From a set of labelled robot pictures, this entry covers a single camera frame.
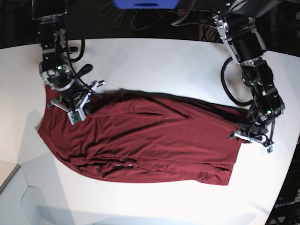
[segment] dark red fabric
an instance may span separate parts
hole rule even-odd
[[[46,96],[58,93],[47,87]],[[38,133],[70,169],[106,181],[228,184],[241,144],[228,135],[239,125],[211,108],[235,117],[244,110],[126,91],[97,105],[74,125],[61,109],[46,107]]]

